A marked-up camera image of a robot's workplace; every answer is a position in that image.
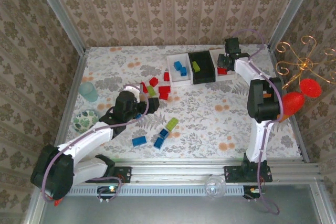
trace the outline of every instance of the patterned wallpaper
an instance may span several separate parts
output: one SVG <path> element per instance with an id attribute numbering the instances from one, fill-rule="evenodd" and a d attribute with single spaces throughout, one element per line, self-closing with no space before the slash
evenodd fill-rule
<path id="1" fill-rule="evenodd" d="M 87 47 L 221 44 L 233 31 L 269 40 L 289 0 L 61 0 Z M 242 43 L 260 43 L 242 35 Z"/>
<path id="2" fill-rule="evenodd" d="M 300 38 L 313 36 L 318 45 L 312 54 L 313 62 L 331 60 L 324 55 L 324 49 L 336 49 L 336 0 L 304 0 L 282 40 L 288 41 L 298 54 L 305 54 Z M 278 60 L 293 61 L 293 54 L 277 54 Z M 333 64 L 319 64 L 314 71 L 327 78 L 329 72 L 336 70 Z M 321 172 L 331 200 L 336 210 L 336 85 L 328 84 L 317 78 L 323 93 L 318 99 L 307 99 L 304 107 L 297 113 L 302 138 L 312 162 L 319 162 Z M 290 86 L 289 91 L 298 90 L 298 83 Z"/>
<path id="3" fill-rule="evenodd" d="M 24 218 L 30 175 L 56 138 L 77 62 L 46 0 L 0 0 L 0 223 Z"/>

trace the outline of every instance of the table surface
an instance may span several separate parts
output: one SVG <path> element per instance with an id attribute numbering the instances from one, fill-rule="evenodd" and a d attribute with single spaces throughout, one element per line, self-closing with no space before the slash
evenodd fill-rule
<path id="1" fill-rule="evenodd" d="M 261 45 L 241 45 L 242 52 L 250 55 Z M 157 77 L 158 86 L 167 85 L 163 73 L 167 71 L 167 56 L 192 51 L 223 48 L 215 45 L 96 47 L 88 54 L 82 82 L 90 81 L 98 92 L 94 103 L 77 96 L 72 118 L 86 109 L 99 116 L 114 105 L 123 85 L 144 81 L 149 85 Z M 275 76 L 267 48 L 253 59 L 266 74 Z M 247 113 L 247 83 L 237 79 L 215 83 L 172 88 L 168 101 L 160 100 L 154 114 L 127 126 L 118 137 L 101 145 L 90 156 L 103 154 L 121 159 L 162 158 L 242 158 L 249 144 L 251 118 Z M 171 118 L 179 124 L 165 140 L 160 150 L 153 147 L 159 132 Z M 77 137 L 72 119 L 66 141 Z M 132 139 L 146 136 L 147 143 L 133 147 Z M 270 158 L 300 158 L 298 145 L 289 120 L 273 126 L 267 145 Z"/>

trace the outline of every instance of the green block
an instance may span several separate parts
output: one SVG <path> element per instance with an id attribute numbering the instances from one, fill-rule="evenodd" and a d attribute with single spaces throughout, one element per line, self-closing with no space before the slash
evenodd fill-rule
<path id="1" fill-rule="evenodd" d="M 195 70 L 195 73 L 200 72 L 201 70 L 196 61 L 193 61 L 193 69 Z"/>
<path id="2" fill-rule="evenodd" d="M 178 124 L 178 119 L 172 118 L 169 123 L 166 125 L 167 130 L 172 131 L 175 126 Z"/>
<path id="3" fill-rule="evenodd" d="M 151 85 L 147 86 L 147 90 L 148 90 L 148 93 L 151 97 L 156 95 L 155 90 Z"/>

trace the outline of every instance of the purple cable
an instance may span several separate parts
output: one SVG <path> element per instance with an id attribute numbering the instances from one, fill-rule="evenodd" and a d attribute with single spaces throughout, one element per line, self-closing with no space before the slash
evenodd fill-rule
<path id="1" fill-rule="evenodd" d="M 93 179 L 91 179 L 91 180 L 97 180 L 97 181 L 99 181 L 99 180 L 107 180 L 107 179 L 116 179 L 117 181 L 118 181 L 118 190 L 115 192 L 115 194 L 109 199 L 109 201 L 111 201 L 111 200 L 113 200 L 118 194 L 119 194 L 119 192 L 120 192 L 120 190 L 121 190 L 121 186 L 122 186 L 122 181 L 121 181 L 121 179 L 120 178 L 118 178 L 118 177 L 113 177 L 113 176 L 111 176 L 111 177 L 105 177 L 105 178 L 93 178 Z M 103 192 L 103 191 L 105 191 L 106 190 L 106 188 L 103 188 L 103 189 L 101 189 L 100 191 L 99 191 L 99 193 L 98 193 L 98 199 L 101 199 L 101 193 Z"/>
<path id="2" fill-rule="evenodd" d="M 145 99 L 146 99 L 146 109 L 145 109 L 145 112 L 142 114 L 141 117 L 139 117 L 138 119 L 134 120 L 134 121 L 131 121 L 131 122 L 127 122 L 127 123 L 120 123 L 120 124 L 115 124 L 115 125 L 107 125 L 107 126 L 102 126 L 102 127 L 99 127 L 97 129 L 92 129 L 91 131 L 88 131 L 86 132 L 84 135 L 80 136 L 79 138 L 77 138 L 75 141 L 73 141 L 71 144 L 69 144 L 67 147 L 65 147 L 62 151 L 60 151 L 59 153 L 57 153 L 55 155 L 55 157 L 50 161 L 47 169 L 46 169 L 46 172 L 44 174 L 44 177 L 43 177 L 43 181 L 42 181 L 42 187 L 41 187 L 41 192 L 42 192 L 42 197 L 43 199 L 45 200 L 45 202 L 51 202 L 53 200 L 50 200 L 46 197 L 46 183 L 47 183 L 47 178 L 48 178 L 48 175 L 49 175 L 49 172 L 50 172 L 50 169 L 51 167 L 53 166 L 54 162 L 59 158 L 60 155 L 62 155 L 67 149 L 69 149 L 71 146 L 77 144 L 79 141 L 81 141 L 83 138 L 91 135 L 92 133 L 94 133 L 95 131 L 98 131 L 98 130 L 104 130 L 104 129 L 108 129 L 108 128 L 115 128 L 115 127 L 119 127 L 119 126 L 126 126 L 126 125 L 129 125 L 129 124 L 132 124 L 132 123 L 135 123 L 141 119 L 143 119 L 143 117 L 146 115 L 147 111 L 148 111 L 148 108 L 149 108 L 149 101 L 148 101 L 148 98 L 147 96 L 145 95 L 145 93 L 140 89 L 138 88 L 137 86 L 135 85 L 131 85 L 131 84 L 127 84 L 124 86 L 125 87 L 133 87 L 137 90 L 140 91 L 140 93 L 142 93 L 144 96 L 145 96 Z"/>
<path id="3" fill-rule="evenodd" d="M 275 94 L 277 95 L 278 97 L 278 100 L 279 100 L 279 106 L 280 106 L 280 117 L 274 121 L 270 121 L 268 123 L 266 123 L 265 125 L 265 129 L 264 129 L 264 135 L 262 136 L 262 143 L 261 143 L 261 148 L 260 148 L 260 154 L 259 154 L 259 161 L 258 161 L 258 168 L 257 168 L 257 181 L 258 181 L 258 189 L 259 189 L 259 192 L 260 192 L 260 198 L 262 200 L 262 203 L 264 204 L 264 206 L 266 207 L 266 209 L 273 215 L 279 215 L 280 214 L 280 209 L 278 207 L 278 205 L 272 201 L 271 199 L 266 199 L 263 194 L 261 193 L 261 185 L 260 185 L 260 167 L 261 167 L 261 159 L 262 159 L 262 154 L 264 152 L 264 148 L 265 148 L 265 143 L 266 143 L 266 134 L 267 134 L 267 126 L 270 124 L 270 123 L 275 123 L 275 122 L 280 122 L 282 117 L 283 117 L 283 107 L 284 105 L 282 104 L 282 99 L 281 99 L 281 95 L 278 91 L 278 89 L 275 87 L 275 85 L 266 77 L 262 74 L 261 71 L 259 71 L 259 69 L 252 63 L 252 57 L 257 55 L 261 50 L 263 50 L 265 48 L 265 40 L 263 38 L 263 36 L 256 30 L 254 29 L 242 29 L 240 31 L 237 31 L 235 32 L 232 37 L 235 37 L 237 34 L 240 34 L 240 33 L 243 33 L 245 31 L 251 31 L 252 33 L 256 33 L 261 41 L 262 41 L 262 47 L 259 48 L 259 50 L 257 50 L 255 53 L 253 53 L 249 58 L 248 58 L 248 64 L 261 76 L 263 77 L 270 85 L 271 87 L 274 89 L 275 91 Z M 277 208 L 277 212 L 274 212 L 269 206 L 268 204 L 266 203 L 266 201 L 269 201 L 271 202 L 276 208 Z"/>

